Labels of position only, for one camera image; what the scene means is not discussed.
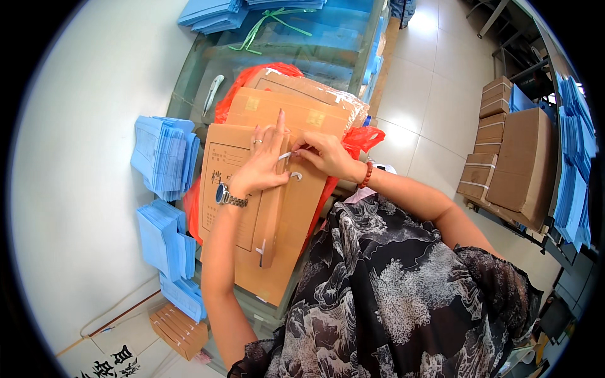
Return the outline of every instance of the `woman's right hand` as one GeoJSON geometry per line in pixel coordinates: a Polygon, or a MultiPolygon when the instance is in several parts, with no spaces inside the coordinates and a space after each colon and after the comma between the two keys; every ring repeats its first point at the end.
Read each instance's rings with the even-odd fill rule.
{"type": "Polygon", "coordinates": [[[334,135],[306,131],[292,146],[292,155],[310,161],[328,176],[361,184],[367,165],[355,160],[334,135]]]}

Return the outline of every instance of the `blue paper stack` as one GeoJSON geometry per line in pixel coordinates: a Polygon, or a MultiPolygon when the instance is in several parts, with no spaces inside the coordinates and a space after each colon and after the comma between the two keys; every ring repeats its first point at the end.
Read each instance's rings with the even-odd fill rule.
{"type": "Polygon", "coordinates": [[[200,287],[190,279],[170,281],[160,273],[160,289],[167,300],[191,319],[200,322],[206,317],[206,308],[201,298],[200,287]]]}
{"type": "Polygon", "coordinates": [[[206,317],[195,270],[195,239],[185,235],[185,213],[155,200],[137,209],[143,259],[160,270],[164,296],[191,319],[206,317]]]}
{"type": "Polygon", "coordinates": [[[274,8],[322,9],[328,0],[246,0],[250,10],[274,8]]]}
{"type": "Polygon", "coordinates": [[[590,159],[597,153],[595,131],[584,96],[572,77],[557,74],[561,130],[561,180],[555,208],[555,228],[576,251],[590,247],[588,182],[590,159]]]}
{"type": "Polygon", "coordinates": [[[137,209],[143,259],[170,280],[193,277],[195,239],[185,235],[185,213],[163,200],[137,209]]]}
{"type": "Polygon", "coordinates": [[[139,116],[135,123],[137,143],[130,163],[162,200],[179,200],[191,187],[200,149],[193,127],[189,120],[166,117],[139,116]]]}
{"type": "Polygon", "coordinates": [[[244,0],[189,0],[178,24],[210,34],[239,28],[247,14],[244,0]]]}
{"type": "Polygon", "coordinates": [[[508,108],[511,113],[536,107],[538,105],[534,104],[516,84],[512,85],[511,98],[508,100],[508,108]]]}

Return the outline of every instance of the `metal watch band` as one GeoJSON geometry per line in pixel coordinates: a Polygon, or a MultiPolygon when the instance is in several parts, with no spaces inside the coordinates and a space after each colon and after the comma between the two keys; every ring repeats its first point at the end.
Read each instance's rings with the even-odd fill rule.
{"type": "Polygon", "coordinates": [[[231,194],[227,196],[225,203],[236,205],[240,207],[248,206],[248,199],[242,200],[241,198],[233,197],[231,194]]]}

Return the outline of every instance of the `wristwatch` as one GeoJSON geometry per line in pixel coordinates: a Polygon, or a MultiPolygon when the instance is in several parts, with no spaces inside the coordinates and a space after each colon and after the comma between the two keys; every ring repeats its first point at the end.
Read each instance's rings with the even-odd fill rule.
{"type": "Polygon", "coordinates": [[[248,206],[248,199],[242,200],[241,198],[232,196],[229,193],[227,184],[225,184],[225,183],[220,183],[218,185],[216,199],[217,199],[217,203],[219,205],[228,203],[228,204],[236,205],[236,206],[240,206],[240,207],[248,206]]]}

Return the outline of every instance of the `red plastic bag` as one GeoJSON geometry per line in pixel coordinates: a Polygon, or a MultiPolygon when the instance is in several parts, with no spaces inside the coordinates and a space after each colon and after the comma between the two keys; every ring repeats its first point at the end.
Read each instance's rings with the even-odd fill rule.
{"type": "Polygon", "coordinates": [[[287,76],[303,77],[301,70],[291,64],[281,62],[261,64],[246,68],[240,73],[237,79],[235,79],[235,82],[231,88],[229,88],[225,98],[217,102],[217,106],[214,111],[214,123],[225,123],[227,120],[227,113],[229,112],[229,108],[231,107],[231,103],[233,102],[233,98],[235,97],[238,89],[244,86],[251,78],[256,76],[256,74],[258,74],[258,72],[263,68],[271,68],[287,76]]]}
{"type": "Polygon", "coordinates": [[[189,226],[189,233],[199,245],[202,245],[203,240],[198,235],[200,224],[200,182],[201,176],[197,178],[191,188],[185,193],[183,207],[185,209],[187,225],[189,226]]]}
{"type": "MultiPolygon", "coordinates": [[[[342,146],[347,150],[349,155],[355,160],[359,159],[359,154],[361,151],[368,152],[370,148],[376,146],[378,143],[382,142],[385,137],[384,131],[375,128],[374,126],[366,126],[362,128],[350,128],[342,139],[342,146]]],[[[310,240],[310,237],[315,229],[315,223],[319,219],[319,214],[321,210],[324,208],[325,202],[332,195],[334,189],[336,189],[336,184],[338,184],[339,178],[328,176],[328,179],[325,181],[324,190],[321,192],[321,197],[319,198],[319,203],[317,204],[317,208],[315,209],[315,214],[313,215],[313,220],[311,221],[311,225],[309,227],[309,231],[307,232],[307,238],[302,245],[302,249],[300,254],[303,254],[304,249],[307,247],[307,243],[310,240]]]]}

